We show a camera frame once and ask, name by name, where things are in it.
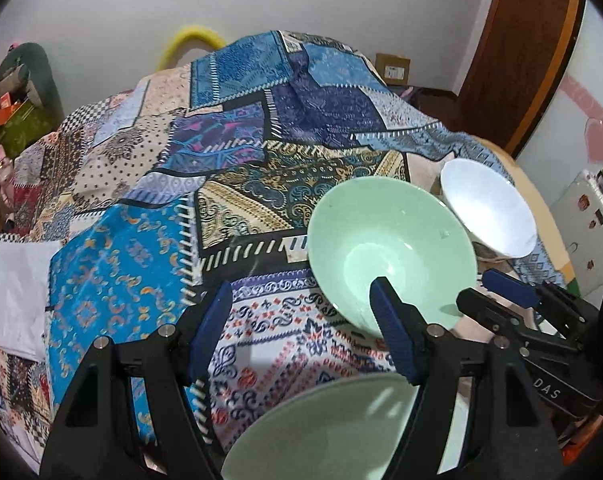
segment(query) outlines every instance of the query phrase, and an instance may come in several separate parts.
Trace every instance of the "small bowl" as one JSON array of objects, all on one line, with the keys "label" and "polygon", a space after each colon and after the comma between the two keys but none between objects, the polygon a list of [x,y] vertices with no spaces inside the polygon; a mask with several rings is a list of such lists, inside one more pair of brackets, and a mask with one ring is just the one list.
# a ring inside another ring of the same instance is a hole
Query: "small bowl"
[{"label": "small bowl", "polygon": [[339,313],[381,337],[369,302],[379,276],[426,322],[452,328],[457,294],[475,285],[477,261],[466,230],[427,191],[382,176],[348,180],[328,191],[308,226],[310,267]]},{"label": "small bowl", "polygon": [[523,258],[537,243],[531,209],[510,182],[488,166],[455,158],[441,170],[442,199],[464,224],[477,257]]}]

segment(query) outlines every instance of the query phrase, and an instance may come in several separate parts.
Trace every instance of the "white bowl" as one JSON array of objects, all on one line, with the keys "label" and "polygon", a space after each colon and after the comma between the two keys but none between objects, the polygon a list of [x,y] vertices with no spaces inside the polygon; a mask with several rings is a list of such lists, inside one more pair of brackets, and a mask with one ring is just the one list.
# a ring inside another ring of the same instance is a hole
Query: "white bowl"
[{"label": "white bowl", "polygon": [[455,158],[441,170],[443,201],[469,232],[481,260],[523,258],[537,242],[537,226],[526,200],[488,166]]}]

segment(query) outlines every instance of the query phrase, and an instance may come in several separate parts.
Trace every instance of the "door frame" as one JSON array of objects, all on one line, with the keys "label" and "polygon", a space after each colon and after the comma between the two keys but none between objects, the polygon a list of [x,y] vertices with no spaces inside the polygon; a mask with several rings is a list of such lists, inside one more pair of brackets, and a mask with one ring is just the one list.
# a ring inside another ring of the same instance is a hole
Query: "door frame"
[{"label": "door frame", "polygon": [[[467,99],[470,89],[472,89],[473,79],[480,66],[481,58],[495,22],[499,2],[500,0],[492,0],[490,3],[486,24],[484,25],[484,30],[479,39],[475,56],[472,59],[469,71],[461,86],[461,90],[459,91],[459,103],[461,108],[463,108],[463,102]],[[566,17],[559,41],[557,42],[555,53],[552,56],[546,74],[539,85],[528,110],[505,147],[505,150],[513,157],[521,152],[526,142],[528,142],[528,139],[530,139],[559,87],[559,83],[564,76],[566,67],[568,66],[568,62],[570,61],[570,57],[575,48],[582,18],[584,16],[584,7],[585,0],[569,0],[568,2],[568,9],[566,11]]]}]

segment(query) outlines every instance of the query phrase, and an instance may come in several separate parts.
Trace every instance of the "yellow foam tube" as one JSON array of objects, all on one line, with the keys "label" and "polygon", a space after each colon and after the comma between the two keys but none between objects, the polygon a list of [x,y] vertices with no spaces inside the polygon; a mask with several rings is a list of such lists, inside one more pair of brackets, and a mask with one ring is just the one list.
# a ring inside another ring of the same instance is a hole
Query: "yellow foam tube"
[{"label": "yellow foam tube", "polygon": [[200,40],[210,46],[214,50],[218,50],[226,46],[226,41],[214,30],[206,27],[200,27],[199,25],[188,25],[179,29],[170,43],[164,50],[162,60],[157,66],[157,70],[166,70],[170,68],[170,63],[173,61],[178,53],[179,47],[182,46],[186,41]]}]

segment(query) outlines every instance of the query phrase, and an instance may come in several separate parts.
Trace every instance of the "checkered pattern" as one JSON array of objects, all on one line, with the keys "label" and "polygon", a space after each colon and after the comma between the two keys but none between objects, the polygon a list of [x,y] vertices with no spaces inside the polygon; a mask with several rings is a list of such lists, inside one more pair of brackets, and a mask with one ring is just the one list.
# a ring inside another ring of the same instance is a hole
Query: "checkered pattern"
[{"label": "checkered pattern", "polygon": [[74,132],[83,128],[87,124],[98,122],[108,110],[110,98],[104,99],[95,104],[85,105],[77,108],[73,113],[66,117],[60,124],[59,132],[65,134]]},{"label": "checkered pattern", "polygon": [[35,414],[24,413],[24,422],[26,423],[26,430],[28,434],[42,447],[42,450],[46,447],[46,441],[48,440],[49,426],[41,418]]},{"label": "checkered pattern", "polygon": [[0,243],[2,243],[2,242],[18,243],[18,242],[25,242],[25,241],[26,240],[24,239],[24,237],[18,235],[17,233],[0,233]]}]

